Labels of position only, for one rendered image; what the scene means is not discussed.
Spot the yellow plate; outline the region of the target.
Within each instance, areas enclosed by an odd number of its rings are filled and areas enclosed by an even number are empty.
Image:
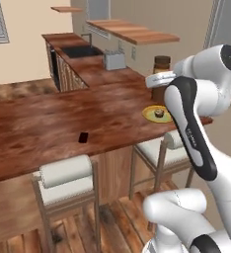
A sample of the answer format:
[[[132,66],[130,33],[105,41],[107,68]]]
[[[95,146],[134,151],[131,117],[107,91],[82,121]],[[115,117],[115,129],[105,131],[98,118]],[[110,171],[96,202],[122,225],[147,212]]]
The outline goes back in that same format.
[[[164,116],[163,118],[156,118],[154,115],[154,112],[156,110],[163,110],[164,111]],[[173,119],[171,117],[171,115],[169,114],[168,110],[166,107],[164,106],[159,106],[159,105],[153,105],[153,106],[148,106],[146,107],[143,111],[142,111],[142,116],[153,123],[169,123],[171,122]]]

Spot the grey tap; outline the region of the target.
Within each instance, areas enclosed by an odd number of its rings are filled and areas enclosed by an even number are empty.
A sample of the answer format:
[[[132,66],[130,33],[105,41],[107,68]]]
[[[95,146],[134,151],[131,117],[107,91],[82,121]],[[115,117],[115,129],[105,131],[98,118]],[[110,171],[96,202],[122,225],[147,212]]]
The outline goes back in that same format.
[[[81,34],[81,37],[83,38],[83,37],[87,37],[89,40],[88,40],[88,42],[89,42],[89,45],[90,46],[93,46],[93,39],[92,39],[92,34],[91,33],[85,33],[85,34]]]

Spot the grey window behind shelf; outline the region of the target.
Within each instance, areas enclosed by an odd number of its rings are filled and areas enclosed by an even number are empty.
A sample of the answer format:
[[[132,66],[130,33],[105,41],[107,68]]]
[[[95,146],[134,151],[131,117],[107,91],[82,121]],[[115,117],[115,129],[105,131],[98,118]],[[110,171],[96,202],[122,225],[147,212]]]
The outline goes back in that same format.
[[[86,0],[86,19],[95,20],[109,20],[111,18],[111,0]],[[87,25],[89,31],[105,38],[110,39],[111,35],[94,26]]]

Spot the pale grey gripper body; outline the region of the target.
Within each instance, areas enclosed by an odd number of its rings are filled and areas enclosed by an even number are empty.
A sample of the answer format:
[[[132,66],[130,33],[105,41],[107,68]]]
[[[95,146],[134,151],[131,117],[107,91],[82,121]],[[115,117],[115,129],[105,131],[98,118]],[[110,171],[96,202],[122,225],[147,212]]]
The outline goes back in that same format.
[[[147,88],[156,88],[169,84],[175,78],[176,74],[173,71],[159,72],[146,77],[145,84]]]

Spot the wooden base cupboards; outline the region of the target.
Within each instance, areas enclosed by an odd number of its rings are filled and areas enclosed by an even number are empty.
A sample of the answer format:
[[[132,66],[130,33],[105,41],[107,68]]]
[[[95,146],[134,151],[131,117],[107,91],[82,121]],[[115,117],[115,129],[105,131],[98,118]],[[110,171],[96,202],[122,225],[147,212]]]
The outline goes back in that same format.
[[[47,57],[48,57],[49,72],[50,72],[51,78],[53,79],[50,47],[52,46],[47,42],[46,51],[47,51]],[[57,68],[58,68],[58,75],[59,75],[59,82],[60,82],[60,92],[87,89],[88,86],[85,84],[85,82],[71,69],[71,67],[65,62],[65,60],[56,51],[55,53],[56,53]]]

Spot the wooden stool with white cushion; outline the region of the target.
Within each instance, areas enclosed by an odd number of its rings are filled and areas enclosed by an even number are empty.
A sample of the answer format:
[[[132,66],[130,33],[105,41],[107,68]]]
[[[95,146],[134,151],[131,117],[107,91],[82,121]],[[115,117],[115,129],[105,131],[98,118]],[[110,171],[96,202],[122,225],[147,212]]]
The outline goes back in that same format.
[[[32,185],[45,233],[45,253],[55,253],[50,221],[89,203],[94,204],[95,235],[101,253],[98,163],[88,155],[41,165],[32,175]]]
[[[135,181],[137,156],[141,158],[153,174],[152,177],[138,182]],[[163,176],[186,169],[190,169],[186,182],[188,188],[193,179],[193,167],[177,130],[166,132],[158,138],[137,143],[132,149],[128,197],[132,199],[134,188],[150,180],[154,181],[153,192],[158,192]]]

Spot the grey toaster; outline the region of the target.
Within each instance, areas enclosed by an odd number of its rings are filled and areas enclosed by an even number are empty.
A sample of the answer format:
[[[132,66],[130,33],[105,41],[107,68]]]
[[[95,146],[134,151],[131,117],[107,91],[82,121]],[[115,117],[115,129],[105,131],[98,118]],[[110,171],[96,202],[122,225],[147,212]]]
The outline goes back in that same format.
[[[104,53],[104,66],[107,70],[125,69],[125,55],[121,50],[106,50]]]

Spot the small wooden wall shelf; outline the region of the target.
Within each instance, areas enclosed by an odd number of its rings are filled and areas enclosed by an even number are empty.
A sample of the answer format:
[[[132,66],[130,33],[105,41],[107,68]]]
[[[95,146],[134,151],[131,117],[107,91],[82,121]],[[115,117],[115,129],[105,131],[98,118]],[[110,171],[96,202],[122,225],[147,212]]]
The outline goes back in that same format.
[[[83,11],[81,8],[71,6],[50,7],[50,9],[58,13],[79,13]]]

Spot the dark chocolate bar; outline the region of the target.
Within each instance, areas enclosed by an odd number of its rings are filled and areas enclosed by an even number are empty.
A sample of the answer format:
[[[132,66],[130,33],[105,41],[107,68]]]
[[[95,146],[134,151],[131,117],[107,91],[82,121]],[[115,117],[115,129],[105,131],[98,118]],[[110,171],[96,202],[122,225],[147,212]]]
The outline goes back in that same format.
[[[78,142],[79,143],[86,143],[88,140],[89,134],[87,132],[81,132],[79,135]]]

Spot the long wooden wall shelf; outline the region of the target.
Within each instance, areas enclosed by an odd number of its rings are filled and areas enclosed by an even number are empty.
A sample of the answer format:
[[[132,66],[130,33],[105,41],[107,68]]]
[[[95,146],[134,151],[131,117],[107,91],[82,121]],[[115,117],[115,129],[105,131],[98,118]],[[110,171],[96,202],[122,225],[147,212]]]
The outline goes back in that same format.
[[[176,35],[152,31],[124,20],[88,20],[87,24],[135,45],[178,42],[180,40]]]

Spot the black dishwasher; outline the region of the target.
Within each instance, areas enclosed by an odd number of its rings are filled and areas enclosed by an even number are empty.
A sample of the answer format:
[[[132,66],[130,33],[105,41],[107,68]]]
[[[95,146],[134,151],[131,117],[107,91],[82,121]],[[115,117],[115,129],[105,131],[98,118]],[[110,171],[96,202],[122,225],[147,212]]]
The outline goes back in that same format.
[[[60,82],[59,82],[59,75],[58,75],[58,68],[57,68],[56,53],[52,47],[50,47],[50,56],[51,56],[51,63],[52,63],[53,80],[54,80],[56,88],[58,89],[58,91],[60,91]]]

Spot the tall grey framed window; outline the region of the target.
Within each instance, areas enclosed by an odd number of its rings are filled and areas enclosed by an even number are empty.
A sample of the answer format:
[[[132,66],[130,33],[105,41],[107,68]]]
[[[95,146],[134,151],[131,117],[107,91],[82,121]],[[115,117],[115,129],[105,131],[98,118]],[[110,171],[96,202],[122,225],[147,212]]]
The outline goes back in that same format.
[[[204,48],[231,45],[231,0],[213,0]]]

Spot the brown jar with dark lid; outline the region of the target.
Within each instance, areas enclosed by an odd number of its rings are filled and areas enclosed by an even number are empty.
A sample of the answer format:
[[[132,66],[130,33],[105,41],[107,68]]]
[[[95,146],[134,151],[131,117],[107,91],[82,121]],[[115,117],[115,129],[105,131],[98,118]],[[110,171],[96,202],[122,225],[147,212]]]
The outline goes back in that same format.
[[[167,55],[157,55],[154,57],[153,73],[159,73],[170,70],[171,57]],[[163,105],[163,88],[152,89],[152,100],[158,105]]]

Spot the black sink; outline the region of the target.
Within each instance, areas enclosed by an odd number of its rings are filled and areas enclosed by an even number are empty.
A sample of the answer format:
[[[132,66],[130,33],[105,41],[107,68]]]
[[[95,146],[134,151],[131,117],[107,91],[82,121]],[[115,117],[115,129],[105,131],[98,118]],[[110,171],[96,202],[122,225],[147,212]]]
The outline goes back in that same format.
[[[62,47],[61,50],[70,58],[103,55],[103,52],[92,45]]]

